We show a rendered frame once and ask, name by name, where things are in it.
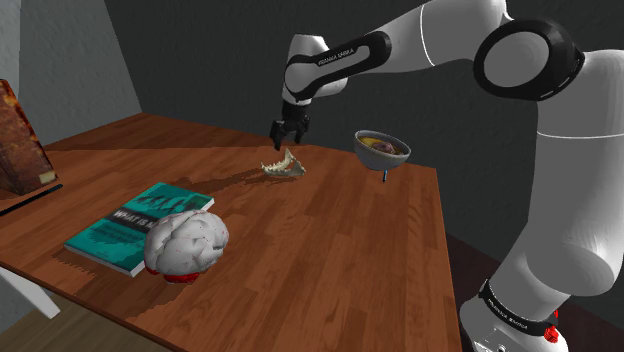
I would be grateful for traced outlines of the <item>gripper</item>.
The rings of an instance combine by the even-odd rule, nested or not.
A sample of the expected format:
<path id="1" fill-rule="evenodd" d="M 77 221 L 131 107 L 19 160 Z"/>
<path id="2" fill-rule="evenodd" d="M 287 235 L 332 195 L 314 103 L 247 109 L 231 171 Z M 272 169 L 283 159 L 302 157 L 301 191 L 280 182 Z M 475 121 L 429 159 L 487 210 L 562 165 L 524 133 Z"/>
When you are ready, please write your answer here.
<path id="1" fill-rule="evenodd" d="M 282 120 L 273 121 L 270 131 L 270 138 L 276 151 L 280 150 L 282 141 L 289 132 L 295 131 L 294 142 L 300 144 L 309 130 L 310 118 L 307 105 L 295 105 L 284 101 L 281 116 Z"/>

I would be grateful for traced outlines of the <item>pale animal jawbone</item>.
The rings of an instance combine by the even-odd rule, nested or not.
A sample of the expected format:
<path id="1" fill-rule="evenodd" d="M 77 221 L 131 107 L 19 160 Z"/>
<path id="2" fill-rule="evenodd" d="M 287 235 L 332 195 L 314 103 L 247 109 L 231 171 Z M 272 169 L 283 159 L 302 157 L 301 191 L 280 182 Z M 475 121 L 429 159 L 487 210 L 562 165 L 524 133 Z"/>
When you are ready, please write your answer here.
<path id="1" fill-rule="evenodd" d="M 270 165 L 262 163 L 261 169 L 266 175 L 273 177 L 297 177 L 306 173 L 301 162 L 288 148 L 285 149 L 283 160 Z"/>

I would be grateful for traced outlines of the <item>grey bowl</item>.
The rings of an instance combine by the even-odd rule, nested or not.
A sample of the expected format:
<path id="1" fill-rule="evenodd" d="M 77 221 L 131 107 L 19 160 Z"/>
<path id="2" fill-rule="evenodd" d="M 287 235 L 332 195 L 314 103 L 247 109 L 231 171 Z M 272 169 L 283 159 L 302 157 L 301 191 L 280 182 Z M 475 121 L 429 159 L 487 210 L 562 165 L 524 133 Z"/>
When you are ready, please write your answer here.
<path id="1" fill-rule="evenodd" d="M 385 153 L 375 149 L 362 141 L 363 138 L 373 138 L 381 142 L 388 142 L 399 154 Z M 375 171 L 386 171 L 404 163 L 411 154 L 410 147 L 401 140 L 385 133 L 360 130 L 353 139 L 354 151 L 359 161 L 367 168 Z"/>

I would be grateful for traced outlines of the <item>wooden table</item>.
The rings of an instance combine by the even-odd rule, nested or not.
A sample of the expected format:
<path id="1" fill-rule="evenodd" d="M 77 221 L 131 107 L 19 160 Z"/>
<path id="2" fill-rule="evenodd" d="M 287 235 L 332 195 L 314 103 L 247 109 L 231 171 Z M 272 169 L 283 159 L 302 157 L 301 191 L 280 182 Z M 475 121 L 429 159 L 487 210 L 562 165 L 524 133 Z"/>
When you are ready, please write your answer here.
<path id="1" fill-rule="evenodd" d="M 462 352 L 436 173 L 138 114 L 53 143 L 61 187 L 0 217 L 0 266 L 175 352 Z M 230 239 L 191 284 L 129 277 L 67 239 L 157 182 L 214 197 Z"/>

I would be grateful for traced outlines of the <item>white brain model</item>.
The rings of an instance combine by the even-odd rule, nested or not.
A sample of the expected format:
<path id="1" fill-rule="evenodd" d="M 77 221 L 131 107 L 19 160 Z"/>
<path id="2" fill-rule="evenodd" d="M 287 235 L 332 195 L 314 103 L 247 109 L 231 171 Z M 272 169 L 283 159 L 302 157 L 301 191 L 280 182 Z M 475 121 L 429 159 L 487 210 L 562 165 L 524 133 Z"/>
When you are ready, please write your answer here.
<path id="1" fill-rule="evenodd" d="M 218 261 L 228 241 L 228 228 L 213 213 L 171 214 L 146 235 L 145 267 L 151 274 L 161 274 L 167 283 L 190 284 Z"/>

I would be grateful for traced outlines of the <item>teal book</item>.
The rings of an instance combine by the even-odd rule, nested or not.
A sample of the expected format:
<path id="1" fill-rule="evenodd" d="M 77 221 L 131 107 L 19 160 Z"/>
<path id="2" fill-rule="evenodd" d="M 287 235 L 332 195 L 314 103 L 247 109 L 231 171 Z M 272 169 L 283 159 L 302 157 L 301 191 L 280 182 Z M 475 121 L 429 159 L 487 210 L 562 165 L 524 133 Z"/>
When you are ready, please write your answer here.
<path id="1" fill-rule="evenodd" d="M 134 277 L 145 268 L 147 233 L 166 216 L 207 210 L 213 197 L 158 182 L 64 243 L 85 258 Z"/>

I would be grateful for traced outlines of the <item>black flat bar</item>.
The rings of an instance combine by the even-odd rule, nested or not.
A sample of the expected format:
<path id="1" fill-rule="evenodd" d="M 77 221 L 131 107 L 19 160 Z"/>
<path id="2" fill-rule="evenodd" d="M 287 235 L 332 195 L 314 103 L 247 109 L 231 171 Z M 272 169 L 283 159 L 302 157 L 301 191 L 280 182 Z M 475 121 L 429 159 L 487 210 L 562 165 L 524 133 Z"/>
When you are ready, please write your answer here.
<path id="1" fill-rule="evenodd" d="M 46 190 L 41 191 L 41 192 L 39 192 L 39 193 L 37 193 L 37 194 L 35 194 L 33 196 L 30 196 L 30 197 L 26 198 L 25 200 L 22 200 L 22 201 L 14 204 L 14 205 L 11 205 L 8 208 L 0 210 L 0 217 L 5 216 L 5 215 L 7 215 L 7 214 L 17 210 L 17 209 L 19 209 L 19 208 L 29 204 L 29 203 L 32 203 L 35 200 L 43 198 L 44 196 L 49 195 L 49 194 L 51 194 L 51 193 L 61 189 L 62 187 L 63 187 L 63 184 L 57 184 L 57 185 L 55 185 L 55 186 L 53 186 L 53 187 L 51 187 L 49 189 L 46 189 Z"/>

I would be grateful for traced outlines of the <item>brown leaning book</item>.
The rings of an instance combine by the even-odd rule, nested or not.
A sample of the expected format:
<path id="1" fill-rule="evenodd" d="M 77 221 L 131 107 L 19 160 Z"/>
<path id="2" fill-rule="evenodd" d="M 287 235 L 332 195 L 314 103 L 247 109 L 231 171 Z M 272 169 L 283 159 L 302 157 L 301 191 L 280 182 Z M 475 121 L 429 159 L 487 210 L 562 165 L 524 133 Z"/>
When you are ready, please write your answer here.
<path id="1" fill-rule="evenodd" d="M 0 190 L 25 195 L 57 179 L 9 82 L 0 79 Z"/>

